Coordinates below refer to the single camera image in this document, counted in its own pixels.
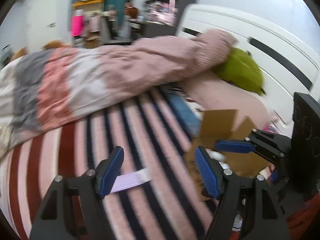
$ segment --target green cushion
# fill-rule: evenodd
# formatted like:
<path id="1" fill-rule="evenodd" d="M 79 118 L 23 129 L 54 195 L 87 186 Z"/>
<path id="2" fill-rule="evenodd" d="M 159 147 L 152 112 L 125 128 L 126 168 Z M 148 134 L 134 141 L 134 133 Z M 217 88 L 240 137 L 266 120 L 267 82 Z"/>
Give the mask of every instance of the green cushion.
<path id="1" fill-rule="evenodd" d="M 236 86 L 263 93 L 263 76 L 258 64 L 243 50 L 232 48 L 228 60 L 212 70 L 222 80 L 233 83 Z"/>

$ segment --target door handle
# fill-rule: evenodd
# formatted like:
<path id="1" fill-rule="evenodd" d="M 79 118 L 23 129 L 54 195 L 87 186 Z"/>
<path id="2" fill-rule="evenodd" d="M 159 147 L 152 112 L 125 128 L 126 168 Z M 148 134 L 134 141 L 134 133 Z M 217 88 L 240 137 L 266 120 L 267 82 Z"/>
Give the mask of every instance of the door handle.
<path id="1" fill-rule="evenodd" d="M 56 23 L 51 23 L 51 24 L 47 25 L 47 28 L 53 28 L 55 26 L 56 26 Z"/>

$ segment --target headboard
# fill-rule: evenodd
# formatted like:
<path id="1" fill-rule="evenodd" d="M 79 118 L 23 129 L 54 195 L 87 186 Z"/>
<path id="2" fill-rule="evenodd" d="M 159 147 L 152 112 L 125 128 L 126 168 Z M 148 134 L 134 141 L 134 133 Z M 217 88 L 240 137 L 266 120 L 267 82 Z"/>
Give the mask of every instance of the headboard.
<path id="1" fill-rule="evenodd" d="M 194 38 L 210 28 L 230 32 L 239 41 L 235 46 L 252 54 L 264 75 L 266 98 L 279 119 L 275 125 L 291 136 L 294 92 L 320 99 L 320 56 L 272 22 L 219 6 L 189 5 L 176 35 Z"/>

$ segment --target silver screw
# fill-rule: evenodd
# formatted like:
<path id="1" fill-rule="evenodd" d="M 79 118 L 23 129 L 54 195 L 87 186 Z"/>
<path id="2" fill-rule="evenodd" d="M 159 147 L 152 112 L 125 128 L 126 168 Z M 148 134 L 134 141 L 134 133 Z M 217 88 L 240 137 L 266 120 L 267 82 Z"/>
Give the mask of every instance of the silver screw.
<path id="1" fill-rule="evenodd" d="M 62 177 L 61 175 L 58 175 L 58 176 L 56 176 L 56 177 L 54 178 L 54 180 L 55 180 L 56 182 L 60 182 L 60 181 L 62 181 L 62 179 L 63 179 L 63 177 Z"/>
<path id="2" fill-rule="evenodd" d="M 90 169 L 90 170 L 87 171 L 87 175 L 88 176 L 93 176 L 94 174 L 96 174 L 96 171 L 93 170 L 93 169 Z"/>
<path id="3" fill-rule="evenodd" d="M 259 181 L 264 181 L 264 176 L 261 175 L 261 174 L 258 174 L 258 175 L 257 175 L 257 179 L 258 179 Z"/>
<path id="4" fill-rule="evenodd" d="M 225 170 L 223 170 L 223 173 L 226 174 L 227 176 L 229 176 L 229 175 L 232 174 L 232 170 L 230 170 L 230 169 L 225 169 Z"/>

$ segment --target pink blanket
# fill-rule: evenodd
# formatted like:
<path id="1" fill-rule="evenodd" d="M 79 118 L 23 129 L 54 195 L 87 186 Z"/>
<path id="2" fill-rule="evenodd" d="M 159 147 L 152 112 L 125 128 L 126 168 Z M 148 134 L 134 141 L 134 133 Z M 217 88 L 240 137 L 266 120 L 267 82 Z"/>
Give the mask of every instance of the pink blanket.
<path id="1" fill-rule="evenodd" d="M 0 72 L 0 156 L 15 145 L 92 112 L 224 62 L 236 39 L 209 30 L 188 40 L 58 48 L 21 57 Z"/>

